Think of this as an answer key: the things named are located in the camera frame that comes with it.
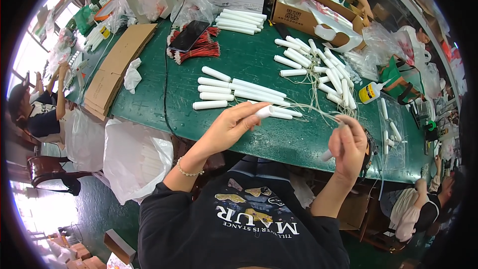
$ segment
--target crumpled tissue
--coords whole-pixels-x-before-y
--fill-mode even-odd
[[[137,70],[140,64],[141,59],[138,57],[129,64],[126,74],[124,75],[124,88],[132,94],[135,93],[134,89],[141,81],[141,75]]]

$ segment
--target smartphone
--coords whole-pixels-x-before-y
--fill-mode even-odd
[[[191,23],[189,23],[171,42],[169,48],[179,52],[188,52],[208,27],[209,23],[207,22],[197,20],[191,21]]]

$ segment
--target black t-shirt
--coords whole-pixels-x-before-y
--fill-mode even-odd
[[[192,194],[163,183],[140,206],[142,269],[348,268],[335,218],[311,217],[289,182],[228,172]]]

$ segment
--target cardboard box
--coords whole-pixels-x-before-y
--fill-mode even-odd
[[[337,216],[340,221],[340,230],[360,229],[367,212],[369,202],[367,198],[367,194],[348,194]]]
[[[377,3],[372,9],[372,11],[375,16],[377,16],[382,21],[385,21],[388,16],[390,16],[390,13],[380,3]]]
[[[124,74],[129,63],[136,59],[144,46],[152,38],[157,24],[137,24],[130,26],[118,39],[105,60],[99,66],[85,95],[98,114],[106,115],[116,93],[123,84]]]
[[[364,24],[362,22],[362,18],[359,15],[355,14],[352,10],[340,5],[338,3],[333,2],[332,0],[315,0],[317,2],[322,3],[323,5],[329,7],[334,12],[342,15],[347,20],[352,23],[353,30],[362,35],[362,28]],[[317,21],[315,20],[314,15],[311,12],[307,12],[283,3],[280,3],[278,0],[274,0],[272,6],[272,21],[277,23],[284,23],[287,26],[290,26],[296,30],[300,30],[302,32],[308,33],[312,36],[315,36],[314,27],[317,26]],[[335,46],[342,46],[347,44],[349,41],[349,37],[345,33],[337,33],[335,38],[330,41],[329,43]],[[362,41],[360,45],[356,47],[356,49],[362,49],[366,46],[365,42]]]
[[[115,232],[115,230],[111,229],[105,232],[104,243],[106,247],[126,265],[131,263],[134,259],[136,250],[129,246],[128,243],[126,243],[126,241]]]
[[[73,250],[76,251],[76,258],[85,260],[91,257],[91,253],[88,249],[83,245],[83,243],[73,244],[71,246]]]
[[[89,259],[83,260],[89,269],[106,269],[106,264],[103,263],[97,256],[92,256]]]

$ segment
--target cardboard box flap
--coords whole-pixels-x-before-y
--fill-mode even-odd
[[[126,265],[134,259],[136,250],[129,246],[113,229],[105,232],[104,243]]]

